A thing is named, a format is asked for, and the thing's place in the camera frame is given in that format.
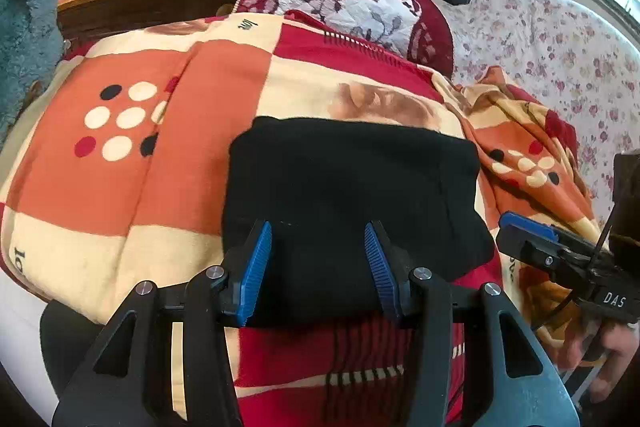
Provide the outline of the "black pants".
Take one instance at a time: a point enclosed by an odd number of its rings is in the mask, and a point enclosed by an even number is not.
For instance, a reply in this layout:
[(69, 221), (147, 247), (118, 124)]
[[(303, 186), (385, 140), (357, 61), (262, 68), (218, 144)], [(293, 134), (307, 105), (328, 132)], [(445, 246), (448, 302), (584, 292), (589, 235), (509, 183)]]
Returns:
[(250, 326), (297, 329), (381, 312), (364, 251), (380, 221), (416, 265), (448, 282), (495, 252), (476, 212), (475, 145), (432, 130), (259, 117), (230, 145), (222, 239), (269, 222), (272, 251)]

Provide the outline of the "orange red patterned blanket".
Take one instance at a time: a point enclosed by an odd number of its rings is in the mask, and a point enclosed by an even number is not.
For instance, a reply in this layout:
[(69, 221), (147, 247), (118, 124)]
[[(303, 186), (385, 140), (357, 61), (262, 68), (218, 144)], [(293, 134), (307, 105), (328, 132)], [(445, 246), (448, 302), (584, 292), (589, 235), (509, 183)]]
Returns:
[(585, 239), (599, 227), (574, 128), (499, 67), (457, 88), (311, 17), (234, 14), (108, 37), (58, 64), (1, 155), (1, 266), (103, 322), (134, 283), (222, 255), (229, 148), (258, 116), (430, 129), (478, 147), (474, 207)]

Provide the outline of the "floral bed sheet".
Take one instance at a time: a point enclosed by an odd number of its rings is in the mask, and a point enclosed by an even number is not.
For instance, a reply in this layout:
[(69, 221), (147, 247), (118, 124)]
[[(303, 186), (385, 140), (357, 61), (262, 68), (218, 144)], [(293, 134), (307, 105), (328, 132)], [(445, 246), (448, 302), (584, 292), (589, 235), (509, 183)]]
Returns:
[(579, 173), (598, 221), (612, 208), (613, 158), (639, 146), (639, 52), (572, 0), (439, 2), (454, 42), (452, 80), (467, 86), (499, 66), (571, 124)]

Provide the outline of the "floral quilted pillow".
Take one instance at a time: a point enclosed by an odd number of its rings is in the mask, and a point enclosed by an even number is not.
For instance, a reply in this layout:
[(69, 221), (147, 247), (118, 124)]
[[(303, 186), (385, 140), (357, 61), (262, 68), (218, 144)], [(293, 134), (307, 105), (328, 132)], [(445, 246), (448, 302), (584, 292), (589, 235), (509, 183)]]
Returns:
[(454, 71), (454, 40), (432, 0), (236, 0), (235, 12), (303, 12), (341, 34), (367, 40), (406, 60)]

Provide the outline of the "teal fluffy coat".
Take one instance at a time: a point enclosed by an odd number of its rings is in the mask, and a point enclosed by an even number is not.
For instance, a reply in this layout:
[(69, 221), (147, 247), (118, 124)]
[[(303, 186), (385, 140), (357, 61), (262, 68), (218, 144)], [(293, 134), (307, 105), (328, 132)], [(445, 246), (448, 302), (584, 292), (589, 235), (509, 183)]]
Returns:
[(63, 54), (58, 0), (1, 0), (1, 139), (46, 91)]

